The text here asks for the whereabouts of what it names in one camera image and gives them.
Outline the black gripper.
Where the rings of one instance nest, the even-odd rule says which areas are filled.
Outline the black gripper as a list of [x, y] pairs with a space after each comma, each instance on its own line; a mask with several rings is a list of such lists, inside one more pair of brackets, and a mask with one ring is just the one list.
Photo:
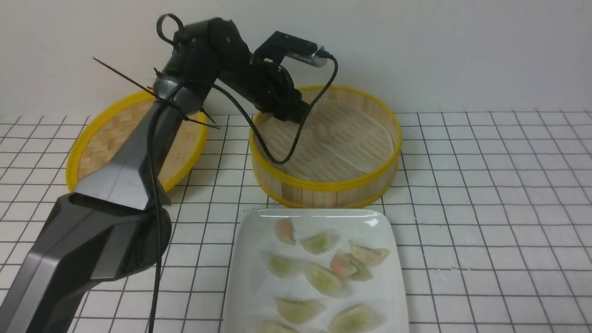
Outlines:
[[309, 104], [296, 89], [287, 69], [272, 62], [254, 60], [240, 70], [245, 80], [243, 97], [258, 110], [269, 113], [281, 122], [302, 123]]

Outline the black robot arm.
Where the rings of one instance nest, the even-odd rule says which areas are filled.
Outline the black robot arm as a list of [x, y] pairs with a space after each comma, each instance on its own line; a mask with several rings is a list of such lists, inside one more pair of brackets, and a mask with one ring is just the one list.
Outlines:
[[2, 303], [3, 333], [65, 333], [87, 291], [161, 264], [172, 223], [157, 175], [216, 80], [262, 112], [304, 122], [309, 104], [281, 61], [312, 64], [323, 47], [276, 31], [251, 52], [230, 20], [184, 25], [172, 13], [156, 31], [173, 50], [148, 90], [152, 107], [110, 161], [57, 198]]

